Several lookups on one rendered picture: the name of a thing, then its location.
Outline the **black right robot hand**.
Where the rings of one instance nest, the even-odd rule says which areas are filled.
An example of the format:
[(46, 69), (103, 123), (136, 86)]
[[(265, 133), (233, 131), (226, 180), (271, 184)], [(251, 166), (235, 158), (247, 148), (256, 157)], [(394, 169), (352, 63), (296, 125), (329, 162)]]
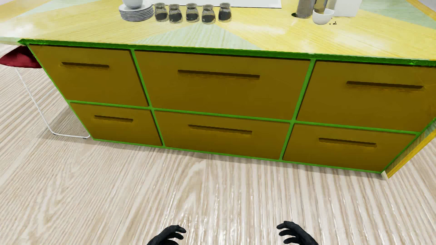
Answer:
[(276, 226), (279, 232), (279, 236), (290, 235), (290, 238), (286, 238), (283, 243), (284, 244), (298, 244), (298, 245), (319, 245), (319, 243), (301, 226), (292, 222), (292, 221), (284, 221), (283, 223)]

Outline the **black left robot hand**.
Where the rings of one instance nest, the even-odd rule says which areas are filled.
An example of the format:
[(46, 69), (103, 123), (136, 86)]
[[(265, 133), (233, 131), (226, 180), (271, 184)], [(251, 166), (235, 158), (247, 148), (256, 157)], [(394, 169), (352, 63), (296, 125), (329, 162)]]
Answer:
[(177, 238), (183, 240), (182, 233), (186, 232), (187, 231), (179, 225), (171, 225), (153, 237), (147, 245), (179, 245), (176, 241), (171, 239)]

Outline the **small yellow drawer front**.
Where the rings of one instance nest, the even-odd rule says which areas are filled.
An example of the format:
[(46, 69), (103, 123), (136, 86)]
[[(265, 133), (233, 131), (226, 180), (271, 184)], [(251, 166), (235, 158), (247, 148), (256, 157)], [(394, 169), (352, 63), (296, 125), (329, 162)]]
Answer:
[(414, 138), (406, 133), (295, 124), (283, 160), (381, 172)]
[(94, 139), (162, 146), (148, 109), (81, 103), (70, 106)]
[(316, 61), (297, 120), (419, 132), (436, 117), (436, 67)]
[(131, 51), (29, 45), (67, 100), (148, 107)]

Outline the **wide yellow drawer front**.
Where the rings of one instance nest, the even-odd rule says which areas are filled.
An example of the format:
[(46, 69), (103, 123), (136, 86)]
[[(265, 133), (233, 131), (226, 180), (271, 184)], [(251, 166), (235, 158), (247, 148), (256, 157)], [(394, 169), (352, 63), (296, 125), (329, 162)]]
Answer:
[(167, 147), (279, 159), (290, 124), (155, 111)]
[(153, 107), (291, 120), (309, 60), (135, 51)]

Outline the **yellow green-framed kitchen island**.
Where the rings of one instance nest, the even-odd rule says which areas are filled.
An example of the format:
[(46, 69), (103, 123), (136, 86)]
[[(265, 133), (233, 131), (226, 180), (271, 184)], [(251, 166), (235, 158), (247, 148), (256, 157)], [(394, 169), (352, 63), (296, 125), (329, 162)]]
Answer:
[(407, 0), (10, 0), (0, 44), (94, 140), (391, 177), (436, 137), (436, 29)]

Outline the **white cup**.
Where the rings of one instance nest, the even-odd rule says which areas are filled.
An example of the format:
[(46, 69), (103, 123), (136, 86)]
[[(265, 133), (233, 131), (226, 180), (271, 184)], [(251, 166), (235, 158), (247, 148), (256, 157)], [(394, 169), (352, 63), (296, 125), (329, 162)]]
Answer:
[(312, 20), (317, 25), (325, 25), (327, 24), (334, 16), (334, 10), (326, 8), (324, 12), (318, 13), (313, 10)]

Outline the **glass spice jar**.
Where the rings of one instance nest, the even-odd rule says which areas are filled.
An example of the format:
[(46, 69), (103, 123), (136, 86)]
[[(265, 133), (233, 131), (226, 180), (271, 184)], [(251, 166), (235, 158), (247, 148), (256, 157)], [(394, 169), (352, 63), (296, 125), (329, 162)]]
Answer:
[(186, 21), (189, 23), (195, 23), (199, 21), (199, 11), (196, 3), (186, 4)]
[(168, 12), (166, 10), (165, 3), (155, 3), (154, 4), (155, 10), (155, 19), (158, 22), (165, 22), (168, 21)]
[(230, 22), (232, 19), (231, 4), (220, 3), (219, 6), (218, 20), (220, 22)]
[(201, 15), (202, 23), (208, 25), (214, 24), (216, 20), (215, 12), (213, 10), (214, 6), (212, 4), (205, 4), (202, 7), (203, 7), (203, 11)]
[(168, 17), (169, 17), (169, 21), (172, 24), (178, 24), (181, 23), (183, 20), (183, 16), (180, 10), (180, 5), (179, 4), (169, 4), (169, 13), (168, 13)]

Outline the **stack of white plates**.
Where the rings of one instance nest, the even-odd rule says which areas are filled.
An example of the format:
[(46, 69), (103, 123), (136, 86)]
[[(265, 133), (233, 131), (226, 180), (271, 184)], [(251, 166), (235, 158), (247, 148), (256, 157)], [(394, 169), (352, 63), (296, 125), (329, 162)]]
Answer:
[(121, 4), (118, 9), (122, 19), (131, 22), (150, 19), (154, 15), (153, 4), (147, 0), (144, 0), (142, 7), (137, 9), (130, 9), (124, 4)]

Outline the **steel cylindrical canister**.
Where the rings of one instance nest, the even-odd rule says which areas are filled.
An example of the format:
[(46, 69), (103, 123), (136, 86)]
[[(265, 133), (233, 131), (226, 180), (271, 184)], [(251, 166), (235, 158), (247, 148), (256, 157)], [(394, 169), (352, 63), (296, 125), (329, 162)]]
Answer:
[(314, 5), (317, 0), (299, 0), (296, 17), (301, 19), (308, 19), (311, 17)]

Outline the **white box appliance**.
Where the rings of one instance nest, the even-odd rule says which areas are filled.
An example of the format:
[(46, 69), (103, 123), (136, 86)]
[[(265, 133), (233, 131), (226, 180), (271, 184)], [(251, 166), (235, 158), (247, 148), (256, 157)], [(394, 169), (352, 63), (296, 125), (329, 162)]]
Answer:
[(328, 0), (327, 8), (334, 11), (335, 17), (355, 17), (362, 0)]

